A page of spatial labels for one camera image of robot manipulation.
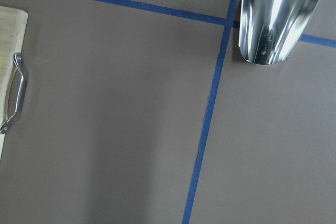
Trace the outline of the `shiny metal scoop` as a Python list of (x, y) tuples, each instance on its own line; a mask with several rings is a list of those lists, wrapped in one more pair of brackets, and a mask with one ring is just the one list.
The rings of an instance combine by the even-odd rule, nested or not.
[(242, 0), (239, 50), (249, 63), (272, 65), (289, 58), (319, 0)]

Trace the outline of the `wooden cutting board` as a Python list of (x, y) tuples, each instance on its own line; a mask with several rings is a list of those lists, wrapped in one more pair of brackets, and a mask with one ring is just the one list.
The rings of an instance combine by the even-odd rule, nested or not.
[[(21, 54), (28, 14), (20, 9), (1, 6), (1, 149), (5, 134), (21, 111), (27, 76)], [(20, 75), (14, 112), (8, 116), (8, 101), (15, 73)]]

